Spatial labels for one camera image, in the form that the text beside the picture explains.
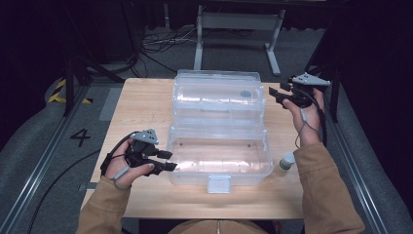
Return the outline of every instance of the wooden table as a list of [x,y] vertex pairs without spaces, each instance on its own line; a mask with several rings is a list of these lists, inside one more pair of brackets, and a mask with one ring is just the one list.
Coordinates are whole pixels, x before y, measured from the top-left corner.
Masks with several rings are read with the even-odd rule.
[[[174,185],[169,174],[143,176],[131,189],[126,217],[141,218],[244,218],[281,219],[302,218],[303,195],[297,167],[284,171],[278,165],[283,154],[296,149],[297,133],[288,110],[268,94],[268,87],[279,84],[264,83],[267,105],[264,124],[274,155],[274,171],[258,186],[233,186],[229,194],[208,194],[206,186]],[[169,125],[172,120],[173,80],[128,79],[119,98],[106,139],[94,168],[91,182],[98,182],[100,165],[121,138],[133,131],[155,129],[159,145],[166,149]],[[88,190],[84,204],[93,191]]]

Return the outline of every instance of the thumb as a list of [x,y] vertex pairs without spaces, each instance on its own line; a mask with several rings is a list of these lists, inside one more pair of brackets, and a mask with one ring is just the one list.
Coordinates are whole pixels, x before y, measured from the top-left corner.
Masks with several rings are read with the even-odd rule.
[[289,99],[284,99],[282,104],[291,112],[292,116],[300,115],[300,108]]
[[130,176],[133,177],[133,180],[136,178],[150,173],[155,168],[154,164],[144,164],[136,168],[131,168],[129,170]]
[[150,173],[154,168],[154,164],[144,164],[136,168],[130,168],[127,173],[117,180],[117,182],[125,186],[130,186],[135,179]]

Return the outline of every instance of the forearm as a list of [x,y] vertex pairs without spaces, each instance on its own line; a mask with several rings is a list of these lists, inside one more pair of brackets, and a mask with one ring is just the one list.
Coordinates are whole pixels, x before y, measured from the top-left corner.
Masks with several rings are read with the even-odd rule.
[[121,219],[130,194],[130,189],[117,189],[110,179],[103,176],[81,210],[76,233],[121,233]]
[[306,233],[360,233],[364,224],[322,143],[302,147],[294,155],[304,190]]

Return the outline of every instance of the number 4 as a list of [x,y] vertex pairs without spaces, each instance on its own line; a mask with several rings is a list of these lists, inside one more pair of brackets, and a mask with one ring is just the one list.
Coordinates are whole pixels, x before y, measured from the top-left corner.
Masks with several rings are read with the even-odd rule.
[[87,138],[91,138],[90,136],[86,136],[87,133],[88,133],[88,130],[83,129],[83,130],[79,131],[78,133],[72,135],[70,138],[80,139],[80,142],[79,142],[79,146],[78,146],[78,147],[82,147],[83,140],[85,140],[85,139],[87,139]]

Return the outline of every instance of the small white cylinder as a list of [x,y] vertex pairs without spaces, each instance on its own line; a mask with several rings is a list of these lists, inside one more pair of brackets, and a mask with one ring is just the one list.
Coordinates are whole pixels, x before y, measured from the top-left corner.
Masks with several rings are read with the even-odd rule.
[[283,158],[280,160],[280,167],[284,170],[289,170],[294,163],[295,163],[294,154],[292,152],[287,152],[284,154]]

